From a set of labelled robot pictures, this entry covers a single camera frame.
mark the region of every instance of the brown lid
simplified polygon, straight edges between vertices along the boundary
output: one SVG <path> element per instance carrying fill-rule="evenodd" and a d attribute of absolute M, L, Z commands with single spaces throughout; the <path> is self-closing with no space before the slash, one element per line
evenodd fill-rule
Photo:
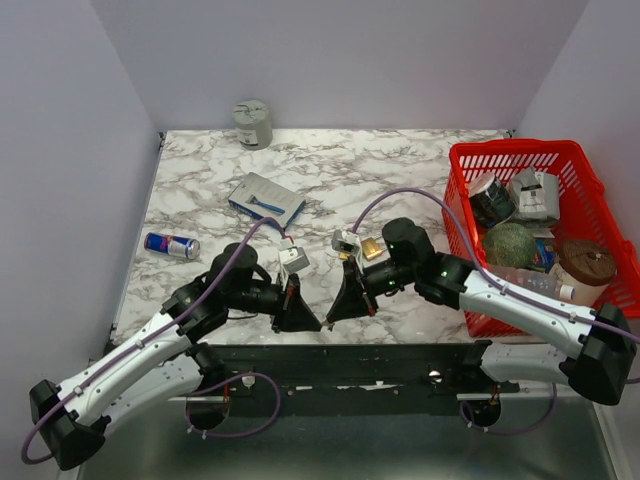
<path fill-rule="evenodd" d="M 611 252 L 590 240 L 567 240 L 559 252 L 560 266 L 580 283 L 598 287 L 616 276 Z"/>

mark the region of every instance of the yellow object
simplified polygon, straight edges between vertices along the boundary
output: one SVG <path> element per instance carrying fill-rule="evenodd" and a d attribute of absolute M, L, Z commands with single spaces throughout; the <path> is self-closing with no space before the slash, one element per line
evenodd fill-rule
<path fill-rule="evenodd" d="M 367 260 L 373 260 L 382 255 L 382 248 L 373 238 L 367 238 L 362 241 L 362 253 Z"/>

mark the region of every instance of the red bull can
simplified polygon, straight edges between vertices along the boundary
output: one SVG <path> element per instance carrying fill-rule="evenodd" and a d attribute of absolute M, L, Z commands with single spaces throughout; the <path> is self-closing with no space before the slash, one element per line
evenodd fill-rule
<path fill-rule="evenodd" d="M 200 254 L 199 241 L 161 233 L 148 233 L 144 239 L 144 248 L 150 252 L 186 258 L 187 260 L 194 260 Z"/>

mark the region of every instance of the marble table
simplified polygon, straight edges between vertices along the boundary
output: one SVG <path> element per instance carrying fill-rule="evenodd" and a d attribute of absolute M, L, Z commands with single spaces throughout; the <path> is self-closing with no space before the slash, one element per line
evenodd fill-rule
<path fill-rule="evenodd" d="M 169 132 L 113 340 L 128 338 L 173 290 L 208 270 L 228 243 L 242 239 L 253 220 L 231 208 L 227 197 L 245 174 L 256 172 L 307 199 L 287 232 L 311 260 L 300 274 L 302 294 L 323 321 L 342 278 L 340 261 L 330 247 L 332 232 L 351 226 L 373 199 L 392 188 L 421 187 L 443 196 L 451 146 L 503 136 L 494 130 L 286 129 L 274 131 L 267 149 L 251 152 L 239 145 L 232 130 Z M 362 238 L 379 238 L 384 224 L 401 216 L 425 227 L 436 250 L 448 251 L 440 208 L 414 194 L 396 195 L 378 205 L 359 233 Z M 200 258 L 188 262 L 145 251 L 142 239 L 152 231 L 198 239 Z M 263 227 L 250 242 L 272 274 L 278 241 L 274 229 Z M 471 341 L 461 312 L 429 304 L 413 289 L 379 303 L 375 317 L 344 320 L 333 331 L 275 334 L 269 318 L 261 315 L 230 319 L 206 340 L 220 344 Z"/>

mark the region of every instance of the gray wall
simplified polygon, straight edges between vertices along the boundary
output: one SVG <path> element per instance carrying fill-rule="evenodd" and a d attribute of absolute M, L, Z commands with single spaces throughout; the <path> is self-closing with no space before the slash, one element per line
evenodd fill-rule
<path fill-rule="evenodd" d="M 157 134 L 86 0 L 4 2 L 0 58 L 0 477 L 40 480 L 28 390 L 106 341 Z"/>
<path fill-rule="evenodd" d="M 92 0 L 163 128 L 514 128 L 586 0 Z"/>
<path fill-rule="evenodd" d="M 591 0 L 518 128 L 586 149 L 622 233 L 640 248 L 640 2 Z M 640 478 L 640 387 L 616 409 Z"/>

